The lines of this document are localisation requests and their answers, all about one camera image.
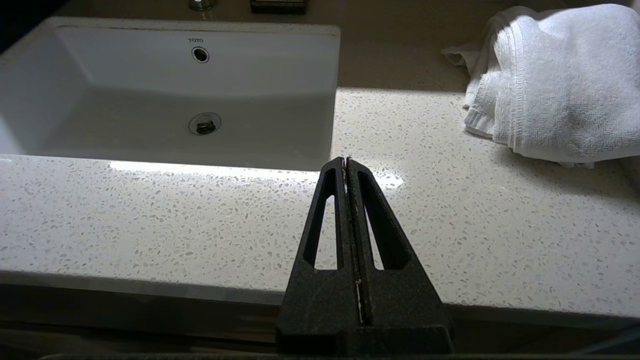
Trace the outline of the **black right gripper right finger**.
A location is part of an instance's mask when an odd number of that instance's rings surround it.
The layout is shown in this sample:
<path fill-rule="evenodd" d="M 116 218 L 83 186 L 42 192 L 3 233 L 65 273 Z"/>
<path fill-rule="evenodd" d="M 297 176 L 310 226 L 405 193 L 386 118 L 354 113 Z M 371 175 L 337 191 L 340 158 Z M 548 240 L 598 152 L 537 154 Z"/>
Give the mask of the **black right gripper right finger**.
<path fill-rule="evenodd" d="M 359 344 L 368 354 L 452 354 L 452 323 L 372 172 L 347 159 L 358 274 Z"/>

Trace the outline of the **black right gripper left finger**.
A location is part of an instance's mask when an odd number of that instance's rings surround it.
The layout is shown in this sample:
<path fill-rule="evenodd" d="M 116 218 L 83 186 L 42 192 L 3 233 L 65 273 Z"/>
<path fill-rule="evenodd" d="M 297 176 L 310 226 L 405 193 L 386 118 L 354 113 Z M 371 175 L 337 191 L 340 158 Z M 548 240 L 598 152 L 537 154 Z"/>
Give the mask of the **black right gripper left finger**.
<path fill-rule="evenodd" d="M 346 161 L 321 169 L 276 321 L 276 348 L 286 355 L 346 355 L 361 323 L 357 256 L 346 194 Z M 334 198 L 336 269 L 315 267 L 328 198 Z"/>

